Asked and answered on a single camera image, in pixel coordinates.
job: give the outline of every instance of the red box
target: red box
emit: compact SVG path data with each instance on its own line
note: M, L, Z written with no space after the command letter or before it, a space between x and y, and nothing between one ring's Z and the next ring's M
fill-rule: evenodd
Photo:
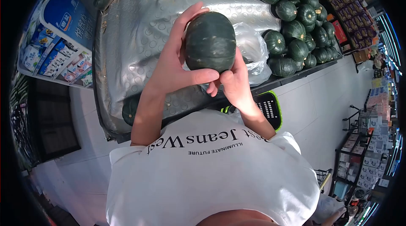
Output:
M343 28L341 27L340 23L338 22L338 20L335 20L332 25L335 28L335 35L337 36L338 39L338 44L341 44L342 42L346 42L347 41L347 37L346 34L343 31Z

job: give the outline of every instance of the pile of pumpkins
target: pile of pumpkins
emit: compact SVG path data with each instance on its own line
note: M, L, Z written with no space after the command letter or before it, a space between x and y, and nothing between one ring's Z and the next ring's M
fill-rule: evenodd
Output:
M318 0L261 0L275 5L283 21L281 32L263 35L270 53L268 65L276 76L287 77L338 57L335 28Z

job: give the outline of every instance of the blue advertisement sign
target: blue advertisement sign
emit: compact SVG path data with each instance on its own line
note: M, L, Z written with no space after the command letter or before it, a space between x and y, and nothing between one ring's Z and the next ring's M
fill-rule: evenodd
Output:
M92 49L95 19L80 0L49 0L43 18L79 44Z

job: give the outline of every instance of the white tiled floor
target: white tiled floor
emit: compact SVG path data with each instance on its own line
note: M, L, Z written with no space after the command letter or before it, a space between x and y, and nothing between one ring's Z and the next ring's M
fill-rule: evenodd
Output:
M334 166L334 153L345 136L353 104L362 107L373 71L356 73L347 56L337 64L274 89L281 105L281 131L291 132L314 169ZM99 125L93 91L71 88L72 116L81 150L38 165L32 175L54 205L69 211L82 226L107 225L109 152L129 142L107 142Z

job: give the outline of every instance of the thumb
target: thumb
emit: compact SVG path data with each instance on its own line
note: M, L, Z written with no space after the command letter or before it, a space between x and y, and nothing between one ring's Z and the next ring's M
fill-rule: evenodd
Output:
M233 72L230 70L224 71L220 76L220 82L224 85L224 87L232 85L234 83Z
M184 87L187 87L212 82L219 77L219 73L214 69L196 69L182 72L182 75L179 77L179 82L182 83Z

